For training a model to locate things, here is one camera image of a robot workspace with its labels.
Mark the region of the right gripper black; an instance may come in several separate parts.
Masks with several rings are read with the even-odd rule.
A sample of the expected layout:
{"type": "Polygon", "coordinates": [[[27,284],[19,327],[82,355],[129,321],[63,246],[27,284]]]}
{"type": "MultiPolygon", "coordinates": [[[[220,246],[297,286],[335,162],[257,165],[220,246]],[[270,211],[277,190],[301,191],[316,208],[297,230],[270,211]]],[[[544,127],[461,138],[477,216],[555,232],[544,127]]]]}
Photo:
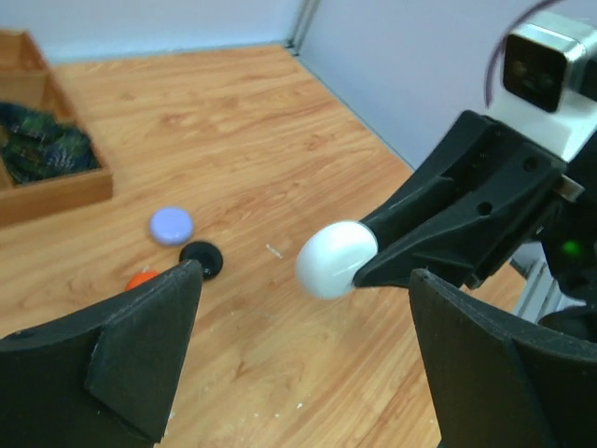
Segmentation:
{"type": "Polygon", "coordinates": [[[534,232],[562,162],[470,110],[443,142],[462,150],[458,161],[429,158],[360,219],[379,249],[355,274],[356,287],[406,287],[417,269],[478,287],[534,232]]]}

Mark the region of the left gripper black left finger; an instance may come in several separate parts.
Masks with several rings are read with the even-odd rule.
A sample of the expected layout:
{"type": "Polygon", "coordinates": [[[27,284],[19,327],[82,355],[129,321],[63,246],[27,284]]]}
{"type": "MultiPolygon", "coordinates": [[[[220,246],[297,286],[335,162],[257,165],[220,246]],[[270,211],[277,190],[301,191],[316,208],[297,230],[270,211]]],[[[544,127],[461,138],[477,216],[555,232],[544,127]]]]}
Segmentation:
{"type": "Polygon", "coordinates": [[[194,327],[201,265],[1,340],[4,447],[153,447],[194,327]]]}

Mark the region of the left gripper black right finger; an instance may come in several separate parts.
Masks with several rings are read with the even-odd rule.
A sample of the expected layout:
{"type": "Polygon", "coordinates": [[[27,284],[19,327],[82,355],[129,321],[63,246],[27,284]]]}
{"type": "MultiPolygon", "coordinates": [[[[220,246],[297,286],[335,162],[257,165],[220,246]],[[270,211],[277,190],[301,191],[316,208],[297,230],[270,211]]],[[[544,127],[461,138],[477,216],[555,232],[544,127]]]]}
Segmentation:
{"type": "Polygon", "coordinates": [[[428,272],[410,310],[443,447],[593,447],[596,345],[479,301],[428,272]]]}

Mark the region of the orange earbud charging case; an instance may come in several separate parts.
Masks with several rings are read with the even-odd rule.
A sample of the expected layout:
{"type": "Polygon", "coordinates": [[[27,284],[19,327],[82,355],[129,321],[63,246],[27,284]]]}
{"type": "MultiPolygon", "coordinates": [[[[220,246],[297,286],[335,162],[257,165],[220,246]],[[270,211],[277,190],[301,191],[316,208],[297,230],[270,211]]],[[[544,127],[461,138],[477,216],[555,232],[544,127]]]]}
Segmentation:
{"type": "Polygon", "coordinates": [[[143,270],[134,274],[124,287],[125,291],[139,287],[143,283],[157,277],[160,273],[155,270],[143,270]]]}

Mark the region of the white earbud charging case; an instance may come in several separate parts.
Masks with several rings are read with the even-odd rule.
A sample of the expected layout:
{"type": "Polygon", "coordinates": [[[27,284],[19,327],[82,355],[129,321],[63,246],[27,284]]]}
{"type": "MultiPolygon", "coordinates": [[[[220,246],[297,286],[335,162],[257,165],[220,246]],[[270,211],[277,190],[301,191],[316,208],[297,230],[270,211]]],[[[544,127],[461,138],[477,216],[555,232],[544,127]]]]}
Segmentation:
{"type": "Polygon", "coordinates": [[[354,276],[378,254],[374,233],[359,221],[343,220],[315,233],[301,248],[295,275],[315,298],[334,300],[354,289],[354,276]]]}

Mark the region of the purple earbud charging case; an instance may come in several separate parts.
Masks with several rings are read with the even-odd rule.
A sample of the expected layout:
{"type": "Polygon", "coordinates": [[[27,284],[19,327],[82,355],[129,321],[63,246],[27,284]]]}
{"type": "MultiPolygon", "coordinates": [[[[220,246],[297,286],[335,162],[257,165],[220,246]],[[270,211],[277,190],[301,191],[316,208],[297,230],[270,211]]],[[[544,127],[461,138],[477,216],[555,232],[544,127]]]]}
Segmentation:
{"type": "Polygon", "coordinates": [[[182,245],[194,232],[190,213],[179,207],[162,207],[148,221],[150,237],[160,245],[182,245]]]}

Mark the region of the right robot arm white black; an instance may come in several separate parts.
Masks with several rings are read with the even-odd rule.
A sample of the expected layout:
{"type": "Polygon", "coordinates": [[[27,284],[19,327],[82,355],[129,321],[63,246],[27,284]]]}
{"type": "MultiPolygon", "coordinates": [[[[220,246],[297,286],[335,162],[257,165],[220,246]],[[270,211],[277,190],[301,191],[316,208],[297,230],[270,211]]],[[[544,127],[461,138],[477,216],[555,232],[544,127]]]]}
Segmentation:
{"type": "Polygon", "coordinates": [[[367,215],[377,254],[356,287],[406,287],[426,269],[479,287],[521,245],[542,245],[563,294],[596,301],[596,141],[561,161],[496,119],[466,110],[398,190],[367,215]]]}

